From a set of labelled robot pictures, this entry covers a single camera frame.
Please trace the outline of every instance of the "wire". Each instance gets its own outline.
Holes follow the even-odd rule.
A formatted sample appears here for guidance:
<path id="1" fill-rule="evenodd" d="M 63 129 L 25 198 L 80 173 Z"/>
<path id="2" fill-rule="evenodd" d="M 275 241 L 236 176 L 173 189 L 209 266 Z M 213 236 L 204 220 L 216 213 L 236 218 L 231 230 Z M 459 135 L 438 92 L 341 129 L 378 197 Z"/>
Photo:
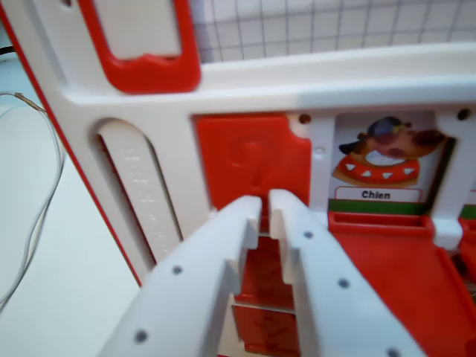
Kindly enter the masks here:
<path id="1" fill-rule="evenodd" d="M 13 48 L 13 46 L 6 46 L 0 48 L 0 56 L 2 54 L 11 54 L 12 52 L 15 52 L 15 48 Z"/>
<path id="2" fill-rule="evenodd" d="M 39 242 L 39 235 L 42 232 L 42 225 L 44 222 L 46 210 L 49 207 L 49 204 L 51 202 L 51 199 L 53 198 L 54 192 L 56 191 L 58 184 L 60 182 L 61 178 L 61 172 L 62 172 L 62 164 L 63 164 L 63 159 L 62 159 L 62 154 L 61 154 L 61 149 L 60 145 L 58 143 L 57 135 L 54 131 L 53 125 L 47 118 L 45 114 L 45 110 L 41 108 L 40 106 L 36 105 L 33 101 L 30 99 L 26 98 L 23 96 L 21 93 L 13 93 L 10 91 L 0 91 L 0 96 L 2 95 L 13 95 L 14 97 L 19 98 L 20 100 L 23 100 L 26 104 L 28 104 L 31 108 L 35 109 L 40 113 L 42 116 L 43 120 L 45 121 L 48 130 L 51 135 L 51 139 L 53 140 L 53 145 L 54 145 L 54 152 L 56 154 L 56 161 L 57 161 L 57 170 L 54 176 L 53 183 L 51 184 L 51 187 L 46 194 L 46 197 L 43 199 L 42 204 L 39 206 L 38 211 L 35 213 L 35 216 L 33 218 L 33 221 L 30 225 L 30 229 L 28 230 L 27 238 L 25 240 L 25 247 L 23 248 L 23 257 L 22 261 L 20 262 L 20 267 L 18 270 L 18 273 L 16 274 L 15 280 L 12 282 L 12 285 L 10 288 L 3 294 L 3 296 L 0 297 L 0 304 L 5 302 L 6 300 L 10 299 L 10 297 L 13 295 L 15 292 L 16 288 L 18 288 L 19 284 L 21 283 L 23 277 L 25 276 L 25 273 L 28 269 L 28 266 L 30 265 L 31 260 L 33 259 L 33 256 L 36 252 L 36 247 L 38 246 Z M 8 109 L 6 112 L 4 112 L 2 115 L 0 115 L 0 118 L 3 117 L 5 114 L 8 112 L 11 112 L 12 110 L 17 109 L 17 108 L 12 108 Z M 33 250 L 30 254 L 30 246 L 31 246 L 31 240 L 33 238 L 33 233 L 35 231 L 36 226 L 38 225 L 38 222 L 41 219 L 41 224 L 40 224 L 40 229 L 38 230 L 38 235 L 36 238 L 35 243 L 33 244 Z"/>

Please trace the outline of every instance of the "white grid background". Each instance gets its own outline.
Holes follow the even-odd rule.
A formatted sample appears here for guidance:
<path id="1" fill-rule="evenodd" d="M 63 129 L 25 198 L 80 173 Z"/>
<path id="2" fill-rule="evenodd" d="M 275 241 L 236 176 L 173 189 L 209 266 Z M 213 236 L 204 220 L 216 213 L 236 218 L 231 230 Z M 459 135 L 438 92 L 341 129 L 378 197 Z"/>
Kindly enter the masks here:
<path id="1" fill-rule="evenodd" d="M 476 0 L 190 0 L 202 62 L 476 40 Z"/>

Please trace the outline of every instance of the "red frame edge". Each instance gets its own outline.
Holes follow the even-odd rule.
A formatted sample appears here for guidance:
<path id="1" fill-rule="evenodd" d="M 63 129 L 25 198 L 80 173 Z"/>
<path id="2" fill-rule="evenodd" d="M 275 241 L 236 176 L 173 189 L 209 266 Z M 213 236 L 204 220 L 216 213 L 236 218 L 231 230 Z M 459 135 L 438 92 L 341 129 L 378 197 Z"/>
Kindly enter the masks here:
<path id="1" fill-rule="evenodd" d="M 112 227 L 111 223 L 107 219 L 106 213 L 104 212 L 103 208 L 101 207 L 101 205 L 99 203 L 99 200 L 97 199 L 96 195 L 94 194 L 92 186 L 89 184 L 89 181 L 86 178 L 86 175 L 84 174 L 83 170 L 81 169 L 80 163 L 76 159 L 76 156 L 74 155 L 72 148 L 69 146 L 69 142 L 66 140 L 66 137 L 65 137 L 64 133 L 62 132 L 61 126 L 58 124 L 57 119 L 54 117 L 53 111 L 51 110 L 51 107 L 49 106 L 48 101 L 46 100 L 45 95 L 43 94 L 43 92 L 41 90 L 41 87 L 39 86 L 38 81 L 36 80 L 35 75 L 34 75 L 33 71 L 31 70 L 31 67 L 28 65 L 28 61 L 26 59 L 25 54 L 23 53 L 22 46 L 20 46 L 20 44 L 18 42 L 18 39 L 16 38 L 15 33 L 13 32 L 13 29 L 12 29 L 12 27 L 10 25 L 10 22 L 8 20 L 8 17 L 7 17 L 7 13 L 5 13 L 5 10 L 4 10 L 3 5 L 1 4 L 1 2 L 0 2 L 0 19 L 3 22 L 5 30 L 7 31 L 7 34 L 10 37 L 10 41 L 12 42 L 16 53 L 18 54 L 20 62 L 23 65 L 23 69 L 27 73 L 28 78 L 30 78 L 31 84 L 35 88 L 35 91 L 38 94 L 39 99 L 41 100 L 43 106 L 45 107 L 45 110 L 48 113 L 48 117 L 51 119 L 51 122 L 53 123 L 54 128 L 57 131 L 59 138 L 61 139 L 63 145 L 65 146 L 66 151 L 68 151 L 68 154 L 70 155 L 71 160 L 73 161 L 73 164 L 76 167 L 77 172 L 80 174 L 81 179 L 83 180 L 84 185 L 88 189 L 89 194 L 91 195 L 94 203 L 96 204 L 97 209 L 99 210 L 101 216 L 103 217 L 103 220 L 107 225 L 107 228 L 111 232 L 111 234 L 114 238 L 114 241 L 118 245 L 120 252 L 122 253 L 124 259 L 126 260 L 127 265 L 129 266 L 129 269 L 131 270 L 132 275 L 135 278 L 135 281 L 137 281 L 137 284 L 139 286 L 141 286 L 142 285 L 141 280 L 139 279 L 137 273 L 135 272 L 134 267 L 132 266 L 129 258 L 127 257 L 127 254 L 124 251 L 124 248 L 123 248 L 122 244 L 120 243 L 120 240 L 118 239 L 118 236 L 116 235 L 116 233 L 114 231 L 114 228 Z"/>
<path id="2" fill-rule="evenodd" d="M 187 0 L 173 0 L 181 40 L 181 54 L 167 58 L 144 54 L 118 59 L 112 54 L 93 0 L 78 0 L 89 35 L 108 81 L 128 94 L 193 91 L 200 83 L 201 67 L 193 20 Z"/>

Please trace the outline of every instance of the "dog collar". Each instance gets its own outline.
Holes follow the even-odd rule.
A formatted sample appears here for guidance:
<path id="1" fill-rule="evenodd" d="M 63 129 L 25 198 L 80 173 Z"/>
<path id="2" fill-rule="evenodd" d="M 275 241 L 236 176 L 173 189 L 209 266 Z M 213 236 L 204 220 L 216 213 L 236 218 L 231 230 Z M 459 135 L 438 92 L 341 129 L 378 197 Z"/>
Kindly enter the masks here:
<path id="1" fill-rule="evenodd" d="M 363 164 L 347 155 L 341 160 L 338 168 L 345 176 L 366 184 L 398 184 L 417 179 L 419 175 L 419 162 L 416 159 L 380 167 Z"/>

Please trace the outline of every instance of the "cartoon dog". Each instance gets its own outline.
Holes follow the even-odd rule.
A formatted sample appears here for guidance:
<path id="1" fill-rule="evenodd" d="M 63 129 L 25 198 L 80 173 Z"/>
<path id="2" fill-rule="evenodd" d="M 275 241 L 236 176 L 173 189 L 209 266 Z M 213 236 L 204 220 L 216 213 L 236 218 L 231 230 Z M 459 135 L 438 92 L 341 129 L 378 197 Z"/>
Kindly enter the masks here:
<path id="1" fill-rule="evenodd" d="M 346 156 L 335 168 L 335 178 L 355 186 L 408 187 L 418 181 L 418 158 L 433 152 L 445 136 L 437 130 L 411 130 L 411 123 L 386 117 L 357 139 L 339 146 Z"/>

